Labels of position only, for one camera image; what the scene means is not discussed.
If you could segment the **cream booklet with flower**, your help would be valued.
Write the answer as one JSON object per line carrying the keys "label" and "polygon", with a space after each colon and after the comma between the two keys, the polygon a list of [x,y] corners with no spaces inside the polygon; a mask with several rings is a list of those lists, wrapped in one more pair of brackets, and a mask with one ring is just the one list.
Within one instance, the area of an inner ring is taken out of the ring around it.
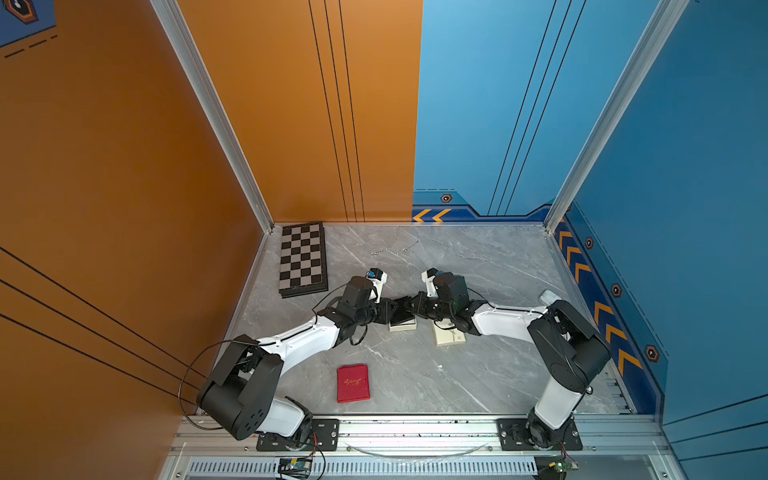
{"label": "cream booklet with flower", "polygon": [[461,345],[466,342],[465,334],[455,326],[433,325],[434,338],[437,346]]}

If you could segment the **cream jewelry box base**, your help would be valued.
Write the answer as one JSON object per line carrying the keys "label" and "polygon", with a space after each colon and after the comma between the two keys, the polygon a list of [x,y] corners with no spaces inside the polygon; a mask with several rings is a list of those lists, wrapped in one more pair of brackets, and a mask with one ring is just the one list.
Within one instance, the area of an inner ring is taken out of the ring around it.
{"label": "cream jewelry box base", "polygon": [[413,331],[417,329],[417,321],[413,315],[394,319],[388,326],[390,332]]}

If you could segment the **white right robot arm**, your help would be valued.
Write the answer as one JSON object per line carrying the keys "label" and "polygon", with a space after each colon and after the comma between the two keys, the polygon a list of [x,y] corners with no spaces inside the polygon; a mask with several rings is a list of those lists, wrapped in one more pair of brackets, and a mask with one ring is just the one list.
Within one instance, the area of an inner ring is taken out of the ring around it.
{"label": "white right robot arm", "polygon": [[574,412],[611,359],[607,342],[569,302],[498,307],[485,300],[444,301],[421,292],[399,300],[399,309],[474,336],[500,336],[533,344],[549,373],[526,419],[522,439],[535,449],[559,448],[575,430]]}

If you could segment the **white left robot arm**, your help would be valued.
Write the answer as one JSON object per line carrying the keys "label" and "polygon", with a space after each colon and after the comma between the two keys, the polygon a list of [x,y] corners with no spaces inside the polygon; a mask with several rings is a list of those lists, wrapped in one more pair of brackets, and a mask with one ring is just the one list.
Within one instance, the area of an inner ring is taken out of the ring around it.
{"label": "white left robot arm", "polygon": [[382,296],[387,274],[373,268],[354,276],[341,297],[304,324],[263,339],[240,335],[227,347],[201,387],[196,404],[237,440],[274,434],[298,448],[309,444],[313,414],[276,396],[284,373],[350,341],[371,323],[388,324],[396,302]]}

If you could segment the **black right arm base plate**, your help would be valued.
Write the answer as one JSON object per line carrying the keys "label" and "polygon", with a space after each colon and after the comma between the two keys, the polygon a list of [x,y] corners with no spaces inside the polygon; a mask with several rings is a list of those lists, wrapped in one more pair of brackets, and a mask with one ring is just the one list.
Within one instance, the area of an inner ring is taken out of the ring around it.
{"label": "black right arm base plate", "polygon": [[581,451],[583,443],[571,416],[559,429],[531,418],[501,418],[496,421],[497,434],[504,451]]}

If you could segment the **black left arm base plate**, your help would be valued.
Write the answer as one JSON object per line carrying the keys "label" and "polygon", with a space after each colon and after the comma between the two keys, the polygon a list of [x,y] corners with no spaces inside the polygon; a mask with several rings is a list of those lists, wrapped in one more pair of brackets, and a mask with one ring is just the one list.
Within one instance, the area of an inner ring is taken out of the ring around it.
{"label": "black left arm base plate", "polygon": [[315,418],[305,441],[298,442],[274,433],[260,434],[256,449],[259,452],[287,453],[312,452],[319,448],[323,452],[333,452],[338,446],[339,427],[340,421],[337,418]]}

